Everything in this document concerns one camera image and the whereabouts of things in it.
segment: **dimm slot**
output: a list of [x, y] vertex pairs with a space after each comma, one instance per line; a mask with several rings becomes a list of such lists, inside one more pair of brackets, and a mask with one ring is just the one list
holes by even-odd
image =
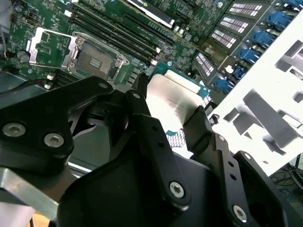
[[139, 46], [141, 49], [145, 50], [146, 52], [150, 52], [151, 54], [157, 54], [157, 50], [152, 48], [151, 46], [141, 42], [140, 40], [136, 39], [135, 37], [132, 37], [128, 33], [122, 31], [118, 27], [113, 26], [112, 24], [108, 23], [106, 20], [96, 16], [94, 13], [88, 11], [87, 9], [81, 7], [78, 4], [73, 5], [74, 14], [77, 15], [79, 12], [84, 15], [84, 17], [90, 17], [91, 19], [98, 22], [98, 24], [102, 24], [103, 26], [107, 27], [109, 30], [114, 31], [116, 34], [119, 34], [121, 37], [124, 37], [124, 39], [127, 39], [129, 42], [133, 42], [136, 44], [136, 46]]
[[119, 33], [117, 33], [115, 30], [112, 30], [112, 29], [108, 28], [107, 26], [105, 26], [104, 24], [99, 23], [99, 21], [96, 21], [96, 20], [94, 20], [92, 18], [87, 18], [87, 17], [85, 17], [85, 15], [82, 15], [81, 13], [79, 13], [76, 17], [80, 18], [81, 20], [83, 20], [84, 22], [90, 24], [91, 26], [95, 26], [96, 28], [102, 30], [104, 33], [106, 33], [107, 35], [109, 35], [111, 37], [116, 36], [116, 40], [119, 40], [124, 45], [127, 45], [127, 46], [129, 46], [131, 48], [135, 48], [136, 51], [140, 52], [144, 56], [146, 56], [148, 58], [151, 58], [151, 59], [154, 57], [153, 53], [147, 51], [146, 49], [142, 48], [138, 44], [136, 44], [134, 42], [131, 42], [130, 40], [128, 40], [124, 36], [122, 36]]
[[92, 35], [99, 37], [100, 39], [106, 41], [108, 44], [112, 44], [113, 46], [115, 46], [116, 48], [118, 48], [119, 50], [128, 53], [129, 55], [139, 59], [140, 61], [149, 64], [150, 63], [150, 59], [146, 58], [145, 56], [142, 56], [141, 54], [139, 54], [138, 52], [136, 52], [134, 49], [123, 45], [122, 43], [120, 43], [118, 40], [116, 40], [113, 37], [108, 36], [107, 34], [103, 33], [101, 30], [89, 27], [87, 24], [83, 23], [81, 20], [79, 20], [78, 18], [74, 19], [74, 23], [82, 28], [84, 28], [85, 30], [87, 30], [88, 32], [90, 32]]
[[151, 26], [149, 26], [145, 22], [137, 19], [136, 17], [134, 17], [130, 13], [126, 12], [124, 14], [124, 17], [127, 18], [127, 19], [129, 19], [129, 20], [131, 20], [131, 21], [133, 21], [134, 23], [136, 23], [137, 25], [139, 25], [140, 27], [142, 27], [144, 30], [146, 30], [146, 31], [152, 33], [153, 35], [157, 36], [159, 39], [161, 39], [165, 43], [169, 44], [170, 46], [172, 46], [174, 44], [174, 41], [172, 39], [166, 37], [164, 34], [158, 32], [156, 29], [152, 28]]
[[79, 3], [88, 7], [92, 12], [95, 12], [96, 14], [101, 15], [102, 17], [105, 17], [110, 22], [113, 22], [123, 32], [126, 32], [130, 36], [130, 39], [133, 39], [133, 41], [139, 40], [139, 41], [141, 41], [142, 43], [145, 44], [146, 48], [150, 49], [151, 51], [157, 51], [157, 47], [158, 47], [157, 44], [153, 43], [150, 40], [147, 40], [142, 34], [136, 32], [134, 30], [129, 29], [128, 27], [126, 27], [126, 25], [124, 25], [120, 21], [112, 18], [111, 16], [107, 15], [106, 13], [104, 13], [100, 10], [97, 10], [92, 5], [89, 5], [87, 2], [84, 2], [84, 1], [80, 0]]

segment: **blue connector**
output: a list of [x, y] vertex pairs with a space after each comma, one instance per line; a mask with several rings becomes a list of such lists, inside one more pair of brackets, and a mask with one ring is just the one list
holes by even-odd
[[266, 31], [256, 32], [252, 36], [252, 41], [260, 44], [265, 49], [267, 49], [274, 42], [274, 40], [275, 37]]
[[279, 29], [280, 31], [283, 31], [293, 20], [293, 18], [281, 11], [278, 11], [276, 13], [272, 13], [269, 15], [266, 19], [266, 22], [269, 25], [274, 26], [275, 28]]
[[303, 0], [283, 0], [283, 3], [298, 8], [299, 10], [303, 9]]
[[228, 94], [232, 91], [232, 89], [235, 87], [233, 83], [231, 83], [227, 79], [217, 79], [217, 81], [214, 84], [215, 87], [222, 90], [225, 94]]
[[244, 49], [239, 52], [239, 57], [253, 65], [261, 57], [261, 54], [252, 49]]
[[235, 77], [237, 80], [241, 80], [247, 72], [247, 68], [241, 65], [237, 65], [234, 68], [234, 71], [232, 73], [232, 76]]

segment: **white metal frame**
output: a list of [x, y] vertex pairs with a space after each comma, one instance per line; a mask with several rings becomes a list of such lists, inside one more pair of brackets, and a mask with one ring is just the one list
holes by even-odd
[[[254, 89], [275, 111], [282, 110], [298, 122], [303, 123], [303, 101], [298, 104], [293, 100], [296, 94], [303, 94], [303, 81], [289, 71], [283, 72], [275, 67], [276, 63], [296, 41], [300, 40], [303, 42], [302, 23], [303, 13], [301, 12], [261, 56], [233, 91], [210, 114], [210, 116], [213, 114], [220, 116], [219, 124], [215, 125], [213, 130], [227, 139], [231, 152], [236, 153], [239, 150], [244, 150], [250, 153], [267, 175], [273, 174], [302, 153], [303, 139], [299, 138], [293, 141], [292, 146], [282, 149], [286, 154], [280, 155], [272, 152], [263, 142], [263, 136], [268, 134], [265, 129], [252, 125], [249, 128], [252, 139], [249, 139], [244, 135], [240, 135], [233, 123], [227, 122], [223, 118], [234, 108], [238, 111], [249, 113], [243, 98]], [[303, 136], [302, 128], [300, 130], [295, 129], [295, 131]]]

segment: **motherboard chip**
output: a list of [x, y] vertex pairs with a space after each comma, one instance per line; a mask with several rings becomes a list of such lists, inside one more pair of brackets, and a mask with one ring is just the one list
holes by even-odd
[[108, 53], [89, 44], [82, 46], [76, 68], [91, 76], [107, 79], [115, 66], [116, 60]]

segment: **metal sheet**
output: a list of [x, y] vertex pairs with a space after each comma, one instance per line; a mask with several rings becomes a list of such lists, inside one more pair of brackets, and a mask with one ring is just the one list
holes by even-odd
[[164, 131], [179, 131], [202, 103], [191, 90], [164, 77], [154, 75], [147, 87], [148, 108], [161, 121]]
[[68, 167], [55, 176], [40, 176], [0, 167], [0, 188], [50, 220], [56, 219], [59, 200], [75, 180]]

